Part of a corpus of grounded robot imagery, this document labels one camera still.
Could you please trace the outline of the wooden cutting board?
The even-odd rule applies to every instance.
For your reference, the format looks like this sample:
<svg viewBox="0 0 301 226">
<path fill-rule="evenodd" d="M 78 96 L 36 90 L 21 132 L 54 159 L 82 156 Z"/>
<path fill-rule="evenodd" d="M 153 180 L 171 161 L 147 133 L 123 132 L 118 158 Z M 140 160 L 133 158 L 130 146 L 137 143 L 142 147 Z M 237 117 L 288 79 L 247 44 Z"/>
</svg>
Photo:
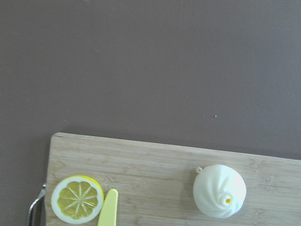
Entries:
<svg viewBox="0 0 301 226">
<path fill-rule="evenodd" d="M 227 165 L 247 187 L 239 212 L 207 217 L 193 200 L 196 168 Z M 105 137 L 56 133 L 51 137 L 46 180 L 46 225 L 62 226 L 52 211 L 55 186 L 72 175 L 95 179 L 104 192 L 119 192 L 119 226 L 298 226 L 301 162 Z"/>
</svg>

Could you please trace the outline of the lemon slice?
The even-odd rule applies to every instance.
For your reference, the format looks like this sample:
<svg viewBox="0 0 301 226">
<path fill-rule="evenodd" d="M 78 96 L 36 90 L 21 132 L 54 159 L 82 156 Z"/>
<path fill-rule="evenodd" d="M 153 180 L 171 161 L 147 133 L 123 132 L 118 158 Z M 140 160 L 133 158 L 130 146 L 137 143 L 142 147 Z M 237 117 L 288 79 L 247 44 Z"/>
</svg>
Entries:
<svg viewBox="0 0 301 226">
<path fill-rule="evenodd" d="M 74 175 L 59 182 L 51 195 L 54 214 L 68 224 L 84 224 L 99 215 L 104 202 L 101 185 L 93 178 Z"/>
</svg>

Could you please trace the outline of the yellow plastic knife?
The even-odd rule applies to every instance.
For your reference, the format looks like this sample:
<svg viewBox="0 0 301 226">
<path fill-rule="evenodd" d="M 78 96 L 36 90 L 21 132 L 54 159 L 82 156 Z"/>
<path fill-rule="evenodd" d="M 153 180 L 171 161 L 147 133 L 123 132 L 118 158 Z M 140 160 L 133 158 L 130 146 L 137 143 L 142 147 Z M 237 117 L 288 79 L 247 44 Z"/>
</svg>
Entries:
<svg viewBox="0 0 301 226">
<path fill-rule="evenodd" d="M 100 211 L 97 226 L 116 226 L 119 193 L 116 189 L 108 191 Z"/>
</svg>

